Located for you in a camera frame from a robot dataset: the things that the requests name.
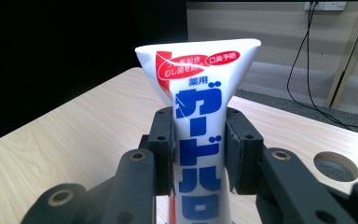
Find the black metal bracket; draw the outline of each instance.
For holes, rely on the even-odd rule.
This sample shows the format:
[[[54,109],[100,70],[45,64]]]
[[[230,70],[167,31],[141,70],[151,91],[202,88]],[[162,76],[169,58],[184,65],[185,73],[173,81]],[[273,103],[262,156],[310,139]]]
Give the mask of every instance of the black metal bracket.
[[[174,191],[174,142],[172,108],[165,107],[138,149],[122,156],[116,175],[88,191],[78,184],[47,190],[21,223],[156,223],[156,196]],[[263,223],[358,223],[358,183],[351,195],[321,184],[293,152],[266,148],[253,124],[230,107],[226,168],[231,191],[256,195]]]

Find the white toothpaste tube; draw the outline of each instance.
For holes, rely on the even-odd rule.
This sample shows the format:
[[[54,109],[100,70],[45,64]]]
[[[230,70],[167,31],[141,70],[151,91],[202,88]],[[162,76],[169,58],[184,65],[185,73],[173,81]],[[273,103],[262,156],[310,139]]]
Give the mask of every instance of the white toothpaste tube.
[[[225,170],[227,104],[260,46],[233,39],[142,46],[138,60],[175,126],[169,224],[231,224]]]

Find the black background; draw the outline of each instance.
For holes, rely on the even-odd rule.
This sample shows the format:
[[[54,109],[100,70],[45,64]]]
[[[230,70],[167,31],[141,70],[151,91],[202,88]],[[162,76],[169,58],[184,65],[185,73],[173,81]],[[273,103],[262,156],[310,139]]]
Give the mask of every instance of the black background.
[[[0,1],[0,137],[182,41],[185,1]]]

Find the white wall socket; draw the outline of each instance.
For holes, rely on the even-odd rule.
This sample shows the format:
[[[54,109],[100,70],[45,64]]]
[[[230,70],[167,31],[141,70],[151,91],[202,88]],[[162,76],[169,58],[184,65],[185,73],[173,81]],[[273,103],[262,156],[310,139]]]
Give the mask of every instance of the white wall socket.
[[[310,7],[310,2],[305,2],[304,10],[312,10],[313,5]],[[324,10],[324,2],[318,2],[315,6],[315,11]]]
[[[342,11],[346,4],[346,2],[318,2],[315,11]],[[313,6],[310,8],[310,2],[305,2],[304,10],[310,9],[313,9]]]

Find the wooden table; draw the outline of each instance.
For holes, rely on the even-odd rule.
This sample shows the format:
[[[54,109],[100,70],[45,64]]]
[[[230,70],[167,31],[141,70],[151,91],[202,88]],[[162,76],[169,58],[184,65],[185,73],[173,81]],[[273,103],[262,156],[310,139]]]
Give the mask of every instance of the wooden table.
[[[358,168],[358,133],[233,97],[267,147],[292,150],[323,183],[349,193],[352,182],[322,175],[314,156],[339,153]],[[165,107],[141,68],[132,68],[0,138],[0,223],[19,223],[35,200],[61,183],[90,189],[115,174],[121,155],[138,147],[157,110]],[[167,197],[158,197],[165,223]],[[255,196],[230,195],[237,224],[260,223]]]

